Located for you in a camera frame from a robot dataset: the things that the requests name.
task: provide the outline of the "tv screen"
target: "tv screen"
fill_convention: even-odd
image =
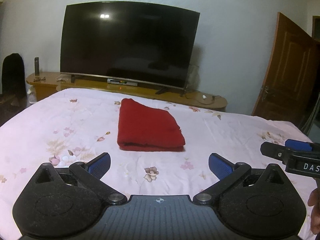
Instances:
[[[184,88],[199,15],[142,2],[68,5],[60,71]]]

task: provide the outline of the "red blanket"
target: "red blanket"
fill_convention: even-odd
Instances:
[[[125,151],[183,151],[186,144],[176,120],[169,112],[122,99],[118,145]]]

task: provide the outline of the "wall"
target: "wall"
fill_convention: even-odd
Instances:
[[[34,57],[44,71],[59,71],[67,4],[103,0],[5,0],[0,8],[0,62],[18,52],[26,75]],[[199,90],[224,96],[228,112],[251,114],[268,65],[276,15],[306,28],[306,0],[133,0],[201,12],[191,63],[200,65]]]
[[[312,16],[320,16],[320,0],[308,0],[307,33],[312,34]]]

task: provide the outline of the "human hand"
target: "human hand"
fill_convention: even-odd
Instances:
[[[313,234],[317,235],[320,233],[320,208],[319,208],[319,194],[318,189],[316,188],[313,190],[310,194],[310,197],[308,199],[308,206],[312,207],[311,212],[311,223],[310,223],[310,229]]]

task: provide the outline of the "bed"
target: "bed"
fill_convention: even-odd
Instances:
[[[128,152],[117,144],[121,100],[133,100],[164,109],[175,118],[185,138],[183,152]],[[246,162],[265,168],[280,162],[262,156],[264,141],[283,145],[287,139],[310,141],[289,122],[215,112],[158,100],[98,90],[66,89],[30,106],[0,127],[0,237],[21,236],[12,218],[12,207],[41,163],[67,167],[88,162],[103,152],[111,156],[111,168],[102,181],[130,195],[183,195],[191,198],[218,181],[208,167],[216,152],[233,163]],[[148,175],[151,169],[155,178]],[[316,188],[312,178],[287,174],[304,203]],[[302,239],[314,239],[310,231],[311,208],[300,231]]]

